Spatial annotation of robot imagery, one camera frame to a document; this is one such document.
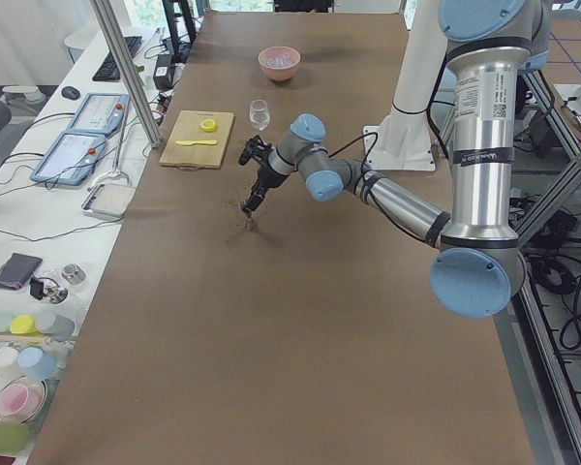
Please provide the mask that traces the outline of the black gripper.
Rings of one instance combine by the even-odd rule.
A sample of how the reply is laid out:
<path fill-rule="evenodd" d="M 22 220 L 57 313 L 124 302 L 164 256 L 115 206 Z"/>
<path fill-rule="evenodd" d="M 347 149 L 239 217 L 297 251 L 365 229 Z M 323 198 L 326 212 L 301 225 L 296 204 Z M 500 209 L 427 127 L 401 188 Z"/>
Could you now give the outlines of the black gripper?
<path fill-rule="evenodd" d="M 280 174 L 269 166 L 260 166 L 257 171 L 257 180 L 252 187 L 252 194 L 241 203 L 241 211 L 253 214 L 264 201 L 266 192 L 280 187 L 286 180 L 285 174 Z"/>

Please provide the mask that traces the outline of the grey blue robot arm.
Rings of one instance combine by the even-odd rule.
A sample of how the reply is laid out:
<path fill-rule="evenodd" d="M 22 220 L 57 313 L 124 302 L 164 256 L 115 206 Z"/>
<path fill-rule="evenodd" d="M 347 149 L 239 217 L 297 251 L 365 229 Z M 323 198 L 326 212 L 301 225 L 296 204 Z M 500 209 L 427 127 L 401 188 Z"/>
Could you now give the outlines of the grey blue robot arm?
<path fill-rule="evenodd" d="M 350 192 L 437 250 L 430 286 L 444 308 L 469 319 L 502 311 L 525 273 L 519 237 L 508 220 L 516 82 L 544 65 L 550 28 L 547 1 L 420 2 L 390 112 L 381 124 L 365 128 L 363 159 L 328 153 L 323 123 L 301 114 L 278 143 L 257 137 L 246 143 L 240 163 L 255 161 L 259 170 L 242 211 L 253 214 L 292 173 L 319 202 Z M 454 135 L 445 160 L 449 210 L 389 176 L 433 169 L 429 115 L 443 71 L 455 78 Z"/>

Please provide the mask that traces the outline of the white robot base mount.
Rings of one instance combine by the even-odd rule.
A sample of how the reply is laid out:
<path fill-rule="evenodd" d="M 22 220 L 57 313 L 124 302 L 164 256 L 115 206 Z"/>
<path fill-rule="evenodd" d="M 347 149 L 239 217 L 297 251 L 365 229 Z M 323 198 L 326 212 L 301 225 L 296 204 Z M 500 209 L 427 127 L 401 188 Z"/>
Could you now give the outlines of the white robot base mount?
<path fill-rule="evenodd" d="M 417 4 L 391 110 L 380 125 L 366 126 L 378 137 L 367 163 L 376 171 L 433 171 L 427 110 L 446 54 L 438 23 L 438 0 Z"/>

